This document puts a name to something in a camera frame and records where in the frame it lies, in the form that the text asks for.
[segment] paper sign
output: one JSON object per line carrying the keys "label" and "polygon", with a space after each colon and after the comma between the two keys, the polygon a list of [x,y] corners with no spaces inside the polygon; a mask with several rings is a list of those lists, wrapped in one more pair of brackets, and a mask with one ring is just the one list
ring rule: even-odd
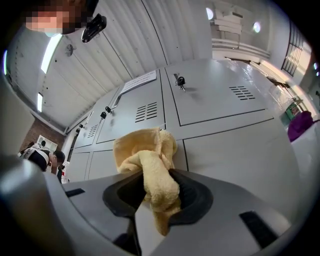
{"label": "paper sign", "polygon": [[123,87],[122,91],[120,92],[120,94],[124,94],[134,88],[142,86],[142,85],[144,85],[148,82],[151,82],[153,80],[156,80],[156,79],[157,79],[157,72],[156,71],[152,71],[150,73],[139,76],[129,82],[126,82],[124,84],[124,87]]}

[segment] white wall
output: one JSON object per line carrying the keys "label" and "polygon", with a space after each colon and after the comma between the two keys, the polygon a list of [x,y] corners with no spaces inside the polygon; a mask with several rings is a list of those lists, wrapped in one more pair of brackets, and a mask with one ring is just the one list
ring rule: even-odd
{"label": "white wall", "polygon": [[0,77],[0,154],[16,155],[35,118]]}
{"label": "white wall", "polygon": [[290,21],[288,16],[274,3],[270,3],[269,13],[268,51],[270,52],[270,63],[281,70],[289,44]]}

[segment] window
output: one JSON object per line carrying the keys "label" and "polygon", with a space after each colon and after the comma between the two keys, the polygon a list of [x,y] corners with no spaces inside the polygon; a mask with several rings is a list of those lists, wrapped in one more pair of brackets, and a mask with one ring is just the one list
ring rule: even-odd
{"label": "window", "polygon": [[282,70],[288,72],[292,77],[297,69],[301,52],[303,50],[304,39],[297,27],[290,21],[289,45],[286,50]]}

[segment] locker handle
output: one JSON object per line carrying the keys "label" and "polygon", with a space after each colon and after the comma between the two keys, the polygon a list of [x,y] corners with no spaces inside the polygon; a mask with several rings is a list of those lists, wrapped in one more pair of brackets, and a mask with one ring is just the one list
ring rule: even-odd
{"label": "locker handle", "polygon": [[118,95],[118,97],[115,99],[115,101],[111,107],[112,110],[115,109],[119,105],[119,101],[121,99],[121,96],[122,96],[122,94]]}

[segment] locker door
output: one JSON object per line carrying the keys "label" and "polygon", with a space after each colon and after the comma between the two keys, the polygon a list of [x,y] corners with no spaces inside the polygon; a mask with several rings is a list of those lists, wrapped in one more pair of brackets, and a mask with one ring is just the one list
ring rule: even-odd
{"label": "locker door", "polygon": [[70,165],[66,170],[67,178],[70,182],[81,182],[85,180],[87,163],[90,153],[72,154]]}
{"label": "locker door", "polygon": [[124,93],[114,109],[104,120],[97,143],[115,140],[139,129],[165,124],[161,78]]}
{"label": "locker door", "polygon": [[[266,109],[259,91],[239,74],[212,59],[165,68],[180,126]],[[184,77],[186,92],[174,74]]]}
{"label": "locker door", "polygon": [[89,180],[118,174],[112,150],[93,152]]}
{"label": "locker door", "polygon": [[96,132],[100,125],[100,115],[103,111],[106,112],[106,107],[109,106],[118,89],[119,88],[113,89],[96,102],[92,109],[93,113],[89,119],[89,122],[86,124],[84,128],[80,130],[80,133],[74,145],[75,149],[92,145],[96,136]]}

